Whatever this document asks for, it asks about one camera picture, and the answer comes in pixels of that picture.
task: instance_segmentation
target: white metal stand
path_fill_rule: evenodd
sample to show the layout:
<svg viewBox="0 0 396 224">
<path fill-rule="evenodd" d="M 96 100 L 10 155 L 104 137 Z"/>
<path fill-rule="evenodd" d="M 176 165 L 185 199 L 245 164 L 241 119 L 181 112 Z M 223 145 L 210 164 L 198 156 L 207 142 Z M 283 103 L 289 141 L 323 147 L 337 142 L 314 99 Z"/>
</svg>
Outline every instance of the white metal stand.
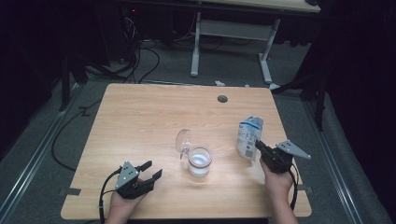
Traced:
<svg viewBox="0 0 396 224">
<path fill-rule="evenodd" d="M 268 84 L 272 83 L 271 74 L 268 69 L 267 57 L 271 46 L 274 42 L 277 27 L 280 19 L 276 19 L 272 26 L 254 25 L 246 23 L 228 22 L 228 21 L 210 21 L 202 20 L 201 13 L 197 13 L 196 29 L 195 29 L 195 47 L 192 54 L 191 76 L 198 76 L 199 68 L 199 40 L 200 35 L 218 35 L 243 39 L 264 40 L 266 44 L 262 53 L 259 54 L 260 64 L 262 66 L 262 74 L 264 81 Z"/>
</svg>

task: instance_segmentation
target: gray carpet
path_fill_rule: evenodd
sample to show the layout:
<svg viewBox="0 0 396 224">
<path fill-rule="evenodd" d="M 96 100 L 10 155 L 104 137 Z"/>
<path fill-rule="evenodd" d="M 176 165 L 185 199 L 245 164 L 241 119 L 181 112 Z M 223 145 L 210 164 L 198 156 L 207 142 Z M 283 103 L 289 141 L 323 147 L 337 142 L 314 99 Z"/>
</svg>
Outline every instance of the gray carpet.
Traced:
<svg viewBox="0 0 396 224">
<path fill-rule="evenodd" d="M 145 46 L 153 46 L 153 43 L 148 42 Z M 216 44 L 207 44 L 203 47 L 213 48 L 215 46 Z M 244 86 L 246 82 L 252 87 L 268 87 L 263 82 L 258 61 L 259 46 L 262 46 L 262 43 L 255 42 L 244 47 L 224 45 L 216 50 L 202 49 L 199 76 L 190 77 L 192 46 L 174 45 L 170 48 L 158 44 L 152 50 L 160 55 L 159 66 L 144 81 L 215 85 L 215 80 L 219 80 L 226 86 Z M 273 46 L 270 52 L 271 60 L 268 63 L 276 84 L 285 84 L 294 78 L 308 48 L 309 46 L 292 48 L 287 43 Z M 141 58 L 135 72 L 136 79 L 146 74 L 157 62 L 155 54 L 148 50 L 142 49 Z M 83 88 L 79 88 L 82 91 L 70 106 L 63 124 L 81 112 L 81 106 L 89 106 L 100 100 L 106 86 L 112 82 L 118 81 L 106 77 L 90 76 L 89 82 Z M 308 187 L 307 194 L 313 210 L 310 217 L 299 218 L 299 221 L 307 224 L 350 223 L 345 207 L 334 186 L 330 170 L 326 165 L 326 157 L 318 139 L 316 127 L 312 124 L 312 117 L 306 110 L 306 106 L 311 103 L 301 102 L 298 92 L 287 91 L 274 97 L 287 137 L 313 158 L 311 161 L 296 159 L 301 177 Z M 59 115 L 60 84 L 55 87 L 52 93 L 52 98 L 31 118 L 29 126 L 19 141 L 0 163 L 0 179 L 2 180 L 0 202 L 6 200 L 46 131 Z M 99 104 L 88 109 L 86 113 L 88 116 L 78 116 L 68 123 L 56 140 L 56 156 L 64 164 L 77 167 L 98 106 Z M 323 128 L 322 134 L 324 134 L 338 168 L 350 189 L 362 222 L 391 223 L 344 137 L 332 110 L 329 97 L 326 98 Z M 22 194 L 15 209 L 12 210 L 8 223 L 85 223 L 87 220 L 63 220 L 60 216 L 64 203 L 64 195 L 60 192 L 70 186 L 73 174 L 56 163 L 48 149 L 44 160 L 34 173 L 32 181 Z M 229 223 L 248 223 L 248 221 L 257 223 L 258 220 L 234 220 Z"/>
</svg>

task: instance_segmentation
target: black cable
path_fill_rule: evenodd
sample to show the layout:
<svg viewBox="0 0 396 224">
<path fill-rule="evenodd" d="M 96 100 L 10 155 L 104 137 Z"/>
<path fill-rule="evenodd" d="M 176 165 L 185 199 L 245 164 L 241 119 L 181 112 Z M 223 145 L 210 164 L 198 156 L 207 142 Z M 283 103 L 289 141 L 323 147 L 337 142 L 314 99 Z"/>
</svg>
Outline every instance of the black cable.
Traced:
<svg viewBox="0 0 396 224">
<path fill-rule="evenodd" d="M 289 174 L 291 175 L 291 179 L 293 180 L 293 186 L 294 186 L 293 198 L 290 203 L 290 208 L 291 208 L 291 210 L 294 210 L 295 204 L 297 202 L 297 190 L 298 190 L 297 187 L 298 187 L 298 181 L 299 181 L 300 177 L 299 177 L 297 168 L 294 166 L 294 164 L 292 166 L 296 170 L 296 174 L 297 174 L 297 180 L 296 180 L 293 172 L 291 170 L 289 170 Z"/>
<path fill-rule="evenodd" d="M 134 68 L 132 69 L 131 73 L 125 78 L 125 80 L 122 83 L 125 83 L 129 79 L 129 83 L 131 83 L 131 77 L 134 79 L 134 83 L 136 83 L 136 80 L 134 78 L 134 71 L 136 70 L 137 66 L 140 64 L 140 47 L 137 49 L 137 62 L 134 65 Z"/>
<path fill-rule="evenodd" d="M 160 55 L 158 55 L 157 52 L 155 52 L 155 51 L 152 50 L 152 49 L 146 49 L 146 50 L 153 52 L 153 53 L 157 56 L 158 61 L 157 61 L 157 63 L 155 64 L 155 66 L 154 66 L 151 70 L 149 70 L 149 72 L 147 72 L 145 75 L 143 75 L 143 76 L 139 79 L 139 82 L 137 82 L 138 84 L 140 84 L 146 76 L 148 76 L 152 71 L 154 71 L 154 69 L 156 69 L 156 68 L 158 67 L 158 64 L 160 63 Z"/>
<path fill-rule="evenodd" d="M 103 195 L 105 195 L 105 188 L 106 188 L 107 182 L 114 175 L 120 174 L 121 170 L 122 170 L 122 167 L 120 167 L 118 170 L 116 170 L 110 176 L 108 176 L 107 179 L 105 180 L 105 183 L 102 186 L 102 190 L 100 191 L 100 196 L 99 196 L 99 217 L 100 217 L 100 221 L 101 221 L 102 224 L 105 223 L 105 210 L 103 208 Z"/>
<path fill-rule="evenodd" d="M 130 57 L 129 63 L 128 63 L 127 65 L 123 66 L 122 68 L 120 68 L 120 69 L 114 71 L 114 72 L 111 72 L 111 71 L 110 71 L 111 73 L 113 73 L 113 76 L 110 76 L 111 74 L 109 75 L 109 73 L 108 73 L 108 72 L 105 72 L 105 70 L 100 70 L 100 69 L 106 69 L 106 70 L 108 70 L 107 68 L 104 68 L 103 66 L 96 68 L 98 71 L 93 71 L 93 70 L 91 70 L 90 68 L 85 67 L 85 71 L 86 71 L 87 73 L 92 74 L 92 75 L 96 75 L 96 76 L 103 76 L 103 75 L 105 75 L 105 76 L 112 77 L 112 78 L 115 78 L 115 79 L 123 79 L 123 77 L 121 77 L 121 76 L 114 76 L 114 74 L 115 74 L 115 75 L 119 75 L 119 74 L 121 74 L 121 73 L 123 73 L 123 72 L 126 72 L 126 71 L 128 71 L 129 69 L 131 69 L 131 68 L 134 67 L 134 64 L 135 64 L 134 55 L 131 56 L 130 53 L 131 53 L 131 49 L 134 49 L 134 47 L 135 47 L 134 42 L 135 42 L 136 39 L 139 38 L 139 33 L 136 31 L 136 27 L 135 27 L 135 25 L 134 25 L 133 20 L 130 19 L 130 18 L 128 18 L 127 16 L 123 16 L 123 15 L 122 15 L 122 9 L 121 9 L 120 7 L 119 7 L 119 13 L 120 13 L 120 18 L 122 18 L 122 19 L 120 19 L 120 23 L 121 23 L 120 27 L 122 28 L 123 33 L 124 33 L 125 36 L 126 36 L 126 49 L 127 49 L 127 50 L 126 50 L 126 51 L 127 51 L 127 52 L 126 52 L 126 57 Z M 127 20 L 127 21 L 129 22 L 130 27 L 134 27 L 134 28 L 132 29 L 132 31 L 130 31 L 130 30 L 128 30 L 128 29 L 125 28 L 125 20 Z"/>
<path fill-rule="evenodd" d="M 114 189 L 111 189 L 111 190 L 106 191 L 106 192 L 103 193 L 103 194 L 105 195 L 105 194 L 107 194 L 107 193 L 109 193 L 109 192 L 113 192 L 113 191 L 115 191 L 115 190 L 114 190 Z"/>
<path fill-rule="evenodd" d="M 72 167 L 70 167 L 70 166 L 68 166 L 68 165 L 63 164 L 63 163 L 60 162 L 60 161 L 58 160 L 58 158 L 56 157 L 56 154 L 55 154 L 55 143 L 56 143 L 56 141 L 57 141 L 59 135 L 61 134 L 61 132 L 64 130 L 64 128 L 65 128 L 71 121 L 73 121 L 76 117 L 78 117 L 79 115 L 83 114 L 83 113 L 86 112 L 88 109 L 90 109 L 90 108 L 93 107 L 94 105 L 97 105 L 97 104 L 98 104 L 99 102 L 101 102 L 101 101 L 102 101 L 102 99 L 101 99 L 101 100 L 98 100 L 98 101 L 96 101 L 95 103 L 93 103 L 92 105 L 90 105 L 90 106 L 84 108 L 81 112 L 78 112 L 75 116 L 73 116 L 73 118 L 71 118 L 70 120 L 68 120 L 68 121 L 64 124 L 64 126 L 62 126 L 62 128 L 59 130 L 58 133 L 56 133 L 56 135 L 55 135 L 55 137 L 54 137 L 54 139 L 53 139 L 53 141 L 52 141 L 51 154 L 52 154 L 52 158 L 53 158 L 58 164 L 60 164 L 63 168 L 66 168 L 67 170 L 70 170 L 70 171 L 73 171 L 73 172 L 76 171 L 75 168 L 72 168 Z"/>
</svg>

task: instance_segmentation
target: glass cup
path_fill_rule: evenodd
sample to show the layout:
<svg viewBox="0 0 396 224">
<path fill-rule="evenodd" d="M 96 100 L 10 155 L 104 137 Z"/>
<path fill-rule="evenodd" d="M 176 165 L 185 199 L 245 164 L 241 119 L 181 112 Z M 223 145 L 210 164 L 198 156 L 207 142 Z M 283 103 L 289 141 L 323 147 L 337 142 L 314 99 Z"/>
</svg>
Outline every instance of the glass cup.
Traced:
<svg viewBox="0 0 396 224">
<path fill-rule="evenodd" d="M 209 172 L 212 162 L 212 154 L 206 147 L 194 147 L 189 152 L 189 171 L 190 174 L 202 177 Z"/>
</svg>

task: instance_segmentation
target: desk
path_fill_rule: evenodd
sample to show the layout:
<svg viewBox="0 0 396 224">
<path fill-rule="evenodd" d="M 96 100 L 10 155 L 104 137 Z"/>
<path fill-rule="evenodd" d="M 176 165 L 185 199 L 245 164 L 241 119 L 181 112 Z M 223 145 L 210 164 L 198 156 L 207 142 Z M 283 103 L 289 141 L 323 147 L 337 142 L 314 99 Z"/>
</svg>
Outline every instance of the desk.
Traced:
<svg viewBox="0 0 396 224">
<path fill-rule="evenodd" d="M 219 95 L 228 102 L 220 103 Z M 249 116 L 264 119 L 262 140 L 268 146 L 287 139 L 268 89 L 110 84 L 71 184 L 81 192 L 66 196 L 62 217 L 99 218 L 101 187 L 124 161 L 134 166 L 152 161 L 142 179 L 163 169 L 132 218 L 271 216 L 260 164 L 243 159 L 236 150 L 239 122 Z M 175 142 L 181 129 L 191 130 L 193 145 L 212 151 L 207 176 L 190 175 L 188 162 L 179 159 Z M 116 181 L 111 179 L 106 189 L 114 189 Z M 110 194 L 104 200 L 107 214 Z M 294 211 L 298 217 L 311 214 L 304 191 L 299 191 Z"/>
<path fill-rule="evenodd" d="M 305 0 L 202 0 L 199 2 L 199 4 L 201 4 L 201 2 L 236 5 L 240 7 L 263 7 L 299 12 L 320 12 L 320 7 L 312 7 L 308 5 Z M 268 84 L 272 84 L 272 78 L 267 64 L 267 57 L 274 42 L 279 23 L 280 19 L 275 19 L 274 24 L 271 25 L 256 25 L 239 22 L 202 20 L 201 12 L 198 12 L 195 25 L 195 46 L 192 54 L 191 76 L 198 76 L 200 36 L 219 35 L 225 37 L 265 41 L 263 51 L 259 54 L 259 60 L 262 67 L 262 75 L 264 77 L 264 81 Z"/>
</svg>

